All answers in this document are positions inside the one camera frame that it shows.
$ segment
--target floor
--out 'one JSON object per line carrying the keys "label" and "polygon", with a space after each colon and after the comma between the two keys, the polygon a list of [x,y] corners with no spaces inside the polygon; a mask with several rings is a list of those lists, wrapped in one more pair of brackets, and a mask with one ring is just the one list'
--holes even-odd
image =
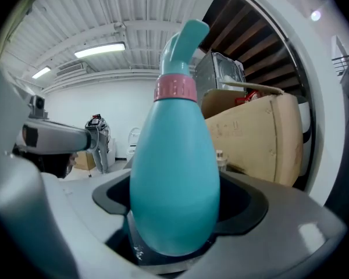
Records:
{"label": "floor", "polygon": [[[111,172],[117,171],[117,170],[122,170],[126,164],[127,164],[127,162],[125,160],[118,160],[112,166],[110,166],[110,168],[108,169],[108,173],[111,173]],[[100,176],[101,173],[97,170],[96,167],[91,169],[90,171],[73,168],[71,173],[69,173],[66,176],[66,178],[60,179],[60,181],[81,180],[81,179],[88,178],[89,175],[91,175],[91,177],[93,178],[93,177]]]}

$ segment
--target spray bottle nozzle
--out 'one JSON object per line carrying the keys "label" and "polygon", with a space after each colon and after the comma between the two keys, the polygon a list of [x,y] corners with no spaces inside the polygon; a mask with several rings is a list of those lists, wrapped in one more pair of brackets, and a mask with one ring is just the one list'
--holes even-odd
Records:
{"label": "spray bottle nozzle", "polygon": [[181,32],[166,44],[161,57],[161,74],[185,74],[190,76],[188,64],[199,44],[209,32],[206,23],[189,20]]}

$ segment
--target ceiling beam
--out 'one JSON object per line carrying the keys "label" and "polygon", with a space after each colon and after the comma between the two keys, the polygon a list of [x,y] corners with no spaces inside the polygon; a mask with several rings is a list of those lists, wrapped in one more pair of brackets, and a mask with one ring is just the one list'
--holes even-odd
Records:
{"label": "ceiling beam", "polygon": [[293,87],[293,86],[296,86],[296,85],[300,85],[300,82],[298,81],[298,78],[297,77],[291,77],[291,78],[288,78],[286,80],[280,81],[279,83],[274,84],[273,86],[275,88],[285,89],[285,88]]}
{"label": "ceiling beam", "polygon": [[278,51],[274,53],[273,55],[270,55],[266,57],[265,59],[262,59],[261,61],[257,62],[256,64],[253,64],[252,66],[246,68],[244,70],[244,75],[249,76],[250,74],[263,69],[266,66],[270,66],[271,64],[274,64],[278,61],[283,60],[287,57],[287,54],[284,51]]}
{"label": "ceiling beam", "polygon": [[261,42],[259,42],[258,44],[256,44],[253,48],[249,49],[246,53],[244,53],[243,55],[241,55],[238,58],[238,61],[240,62],[245,62],[248,59],[252,58],[253,56],[257,55],[258,53],[260,53],[261,51],[263,51],[264,49],[268,48],[269,46],[275,44],[276,42],[278,42],[278,37],[275,34],[271,34],[268,37],[266,37],[264,40],[262,40]]}
{"label": "ceiling beam", "polygon": [[217,36],[216,40],[211,45],[211,49],[215,49],[224,40],[224,38],[235,28],[236,25],[244,18],[251,8],[248,5],[244,5],[243,8],[238,12],[238,14],[227,24],[227,26],[222,30],[222,32]]}
{"label": "ceiling beam", "polygon": [[263,82],[272,80],[273,78],[283,76],[295,72],[295,68],[291,64],[282,66],[281,68],[275,69],[269,73],[264,74],[263,76],[248,80],[249,83],[261,84]]}
{"label": "ceiling beam", "polygon": [[249,40],[253,35],[255,35],[258,31],[266,26],[266,23],[263,20],[258,20],[254,23],[246,32],[244,32],[235,42],[229,46],[225,53],[230,56],[238,47],[240,47],[243,43]]}
{"label": "ceiling beam", "polygon": [[3,66],[3,68],[4,69],[1,70],[3,76],[5,77],[5,79],[7,81],[11,82],[12,84],[17,85],[17,81],[19,81],[20,83],[26,83],[25,85],[30,84],[30,85],[38,87],[41,90],[43,89],[43,87],[38,85],[38,84],[34,84],[30,81],[22,80],[16,76],[14,76],[12,73],[10,73],[10,71],[8,70],[8,68],[6,66]]}
{"label": "ceiling beam", "polygon": [[73,83],[73,84],[66,84],[66,85],[59,85],[57,87],[54,87],[50,90],[43,90],[41,91],[42,93],[52,93],[52,92],[58,92],[61,90],[66,90],[66,89],[74,89],[74,88],[80,88],[80,87],[86,87],[90,86],[93,84],[103,84],[103,83],[110,83],[112,81],[155,81],[157,77],[155,76],[148,76],[148,77],[143,77],[143,76],[121,76],[121,77],[114,77],[114,78],[106,78],[106,79],[93,79],[90,81],[83,81],[83,82],[78,82],[78,83]]}
{"label": "ceiling beam", "polygon": [[123,23],[112,23],[103,26],[99,26],[97,28],[92,28],[86,30],[84,32],[78,33],[74,36],[69,37],[68,39],[60,42],[58,45],[53,46],[51,49],[47,50],[43,53],[34,63],[32,63],[32,67],[27,67],[26,71],[22,75],[24,78],[29,74],[33,74],[35,72],[35,68],[41,68],[41,65],[44,64],[45,61],[54,57],[55,55],[63,52],[66,49],[69,49],[75,45],[81,44],[86,40],[90,40],[91,38],[101,37],[106,34],[118,33],[120,30],[124,29],[124,27],[133,29],[133,30],[154,30],[154,31],[177,31],[180,30],[180,23],[173,22],[160,22],[155,20],[137,20],[137,21],[125,21]]}
{"label": "ceiling beam", "polygon": [[217,14],[216,18],[213,20],[212,24],[209,26],[209,29],[212,29],[215,26],[215,24],[218,22],[218,20],[221,19],[222,15],[225,14],[226,9],[231,2],[232,0],[227,0],[227,2],[223,5],[222,9]]}
{"label": "ceiling beam", "polygon": [[43,91],[47,92],[48,90],[65,84],[73,84],[73,83],[79,83],[82,81],[88,81],[98,78],[109,78],[109,77],[116,77],[116,76],[123,76],[123,75],[135,75],[139,74],[141,76],[159,76],[159,70],[158,69],[116,69],[116,70],[107,70],[107,71],[100,71],[95,73],[87,73],[82,76],[76,76],[68,78],[67,80],[60,81],[56,84],[50,85],[49,87],[46,87]]}
{"label": "ceiling beam", "polygon": [[[158,49],[151,49],[151,48],[134,48],[134,49],[127,49],[128,51],[131,51],[131,52],[141,52],[141,51],[148,51],[148,52],[154,52],[154,53],[157,53],[158,55],[162,52],[161,50],[158,50]],[[197,48],[193,54],[193,58],[195,59],[203,59],[203,57],[205,56],[205,52],[202,51],[200,48]],[[61,70],[61,67],[64,66],[64,65],[68,65],[70,63],[75,63],[75,64],[78,64],[80,62],[86,62],[89,66],[92,66],[90,64],[90,61],[88,61],[88,59],[72,59],[70,61],[67,61],[65,63],[62,63],[60,65],[58,65],[57,67],[54,67],[54,69],[58,69],[58,70]]]}

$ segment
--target teal spray bottle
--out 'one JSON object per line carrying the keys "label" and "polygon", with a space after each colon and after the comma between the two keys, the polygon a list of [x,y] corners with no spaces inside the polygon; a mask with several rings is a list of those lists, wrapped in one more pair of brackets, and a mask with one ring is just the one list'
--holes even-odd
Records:
{"label": "teal spray bottle", "polygon": [[130,203],[137,230],[150,248],[169,256],[202,247],[218,219],[215,150],[188,69],[208,32],[207,24],[190,20],[166,44],[133,158]]}

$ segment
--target white curved panel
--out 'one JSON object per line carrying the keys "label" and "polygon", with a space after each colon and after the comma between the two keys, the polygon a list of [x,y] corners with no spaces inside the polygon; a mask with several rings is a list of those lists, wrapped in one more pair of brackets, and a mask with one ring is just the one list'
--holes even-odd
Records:
{"label": "white curved panel", "polygon": [[307,19],[286,0],[255,0],[287,34],[306,71],[316,114],[307,193],[324,205],[336,180],[345,137],[344,99],[331,58]]}

